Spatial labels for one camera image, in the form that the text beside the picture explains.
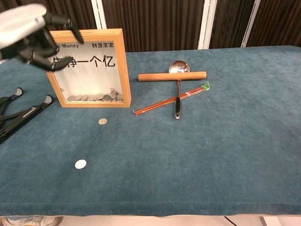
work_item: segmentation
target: coin on table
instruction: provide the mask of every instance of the coin on table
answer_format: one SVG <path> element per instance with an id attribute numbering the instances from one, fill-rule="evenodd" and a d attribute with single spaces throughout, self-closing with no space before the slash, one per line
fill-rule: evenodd
<path id="1" fill-rule="evenodd" d="M 87 162 L 84 159 L 80 159 L 75 163 L 75 168 L 77 168 L 78 170 L 84 168 L 86 166 Z"/>
<path id="2" fill-rule="evenodd" d="M 86 101 L 88 99 L 88 95 L 83 95 L 80 100 Z"/>
<path id="3" fill-rule="evenodd" d="M 97 94 L 96 95 L 96 100 L 101 100 L 103 98 L 103 94 Z"/>
<path id="4" fill-rule="evenodd" d="M 73 101 L 74 100 L 74 96 L 70 96 L 67 98 L 67 101 Z"/>
<path id="5" fill-rule="evenodd" d="M 103 96 L 103 99 L 104 99 L 105 101 L 111 101 L 111 100 L 112 100 L 111 96 L 110 96 L 110 95 L 107 95 L 107 94 Z"/>
<path id="6" fill-rule="evenodd" d="M 75 97 L 74 97 L 74 101 L 78 101 L 78 100 L 80 100 L 80 99 L 81 99 L 81 97 L 82 97 L 82 95 L 75 96 Z"/>
<path id="7" fill-rule="evenodd" d="M 105 125 L 105 124 L 107 124 L 107 122 L 108 122 L 107 119 L 100 119 L 100 120 L 98 120 L 98 124 L 99 125 Z"/>

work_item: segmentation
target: silver coin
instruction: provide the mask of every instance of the silver coin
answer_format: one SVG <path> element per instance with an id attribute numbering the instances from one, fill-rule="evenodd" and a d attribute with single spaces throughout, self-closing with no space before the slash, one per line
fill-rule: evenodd
<path id="1" fill-rule="evenodd" d="M 107 95 L 107 94 L 103 96 L 103 99 L 104 99 L 104 101 L 111 101 L 112 100 L 111 96 Z"/>
<path id="2" fill-rule="evenodd" d="M 110 93 L 110 95 L 109 95 L 110 97 L 112 97 L 113 99 L 115 99 L 116 97 L 117 97 L 117 95 L 116 95 L 116 93 Z"/>
<path id="3" fill-rule="evenodd" d="M 88 100 L 95 101 L 95 100 L 97 100 L 97 97 L 96 97 L 96 95 L 89 95 Z"/>
<path id="4" fill-rule="evenodd" d="M 107 119 L 100 119 L 100 120 L 98 120 L 98 124 L 99 125 L 105 125 L 105 124 L 107 124 L 107 122 L 108 122 Z"/>
<path id="5" fill-rule="evenodd" d="M 74 96 L 70 96 L 67 98 L 67 101 L 73 101 L 74 100 Z"/>
<path id="6" fill-rule="evenodd" d="M 118 95 L 118 92 L 116 90 L 113 90 L 111 93 Z"/>
<path id="7" fill-rule="evenodd" d="M 80 100 L 86 101 L 88 99 L 88 95 L 83 95 Z"/>
<path id="8" fill-rule="evenodd" d="M 122 94 L 118 94 L 116 98 L 117 98 L 117 100 L 123 100 L 123 95 Z"/>
<path id="9" fill-rule="evenodd" d="M 75 168 L 77 168 L 78 170 L 84 168 L 86 166 L 87 162 L 84 159 L 80 159 L 75 163 Z"/>
<path id="10" fill-rule="evenodd" d="M 78 101 L 78 100 L 80 100 L 80 99 L 81 99 L 81 97 L 82 97 L 82 95 L 75 96 L 75 97 L 74 97 L 74 101 Z"/>
<path id="11" fill-rule="evenodd" d="M 96 100 L 101 100 L 103 98 L 103 94 L 97 94 L 96 95 Z"/>

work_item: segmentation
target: shoe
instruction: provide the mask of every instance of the shoe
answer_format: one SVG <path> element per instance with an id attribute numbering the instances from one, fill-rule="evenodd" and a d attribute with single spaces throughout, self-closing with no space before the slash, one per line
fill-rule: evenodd
<path id="1" fill-rule="evenodd" d="M 57 217 L 29 216 L 29 217 L 3 217 L 3 226 L 56 226 Z"/>

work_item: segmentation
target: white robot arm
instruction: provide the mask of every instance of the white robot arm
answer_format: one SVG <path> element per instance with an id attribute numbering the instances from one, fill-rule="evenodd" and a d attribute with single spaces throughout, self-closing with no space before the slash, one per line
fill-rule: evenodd
<path id="1" fill-rule="evenodd" d="M 63 25 L 73 32 L 79 43 L 84 43 L 72 21 L 47 12 L 41 4 L 29 4 L 0 13 L 0 60 L 17 58 L 46 71 L 59 71 L 73 59 L 66 56 L 57 63 L 46 57 L 57 54 L 57 47 L 47 25 Z"/>

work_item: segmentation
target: black stand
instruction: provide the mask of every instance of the black stand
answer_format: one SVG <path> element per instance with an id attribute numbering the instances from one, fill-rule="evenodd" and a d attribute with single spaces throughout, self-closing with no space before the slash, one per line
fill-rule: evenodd
<path id="1" fill-rule="evenodd" d="M 40 105 L 34 105 L 31 108 L 21 111 L 8 116 L 2 115 L 5 108 L 14 100 L 18 99 L 23 95 L 23 89 L 18 87 L 15 94 L 10 97 L 0 98 L 0 144 L 2 144 L 11 135 L 17 132 L 22 126 L 28 123 L 31 119 L 37 116 L 39 113 L 44 111 L 53 102 L 53 97 L 51 95 L 46 95 L 46 99 Z M 5 120 L 11 120 L 11 122 L 4 128 L 1 128 L 1 124 Z"/>

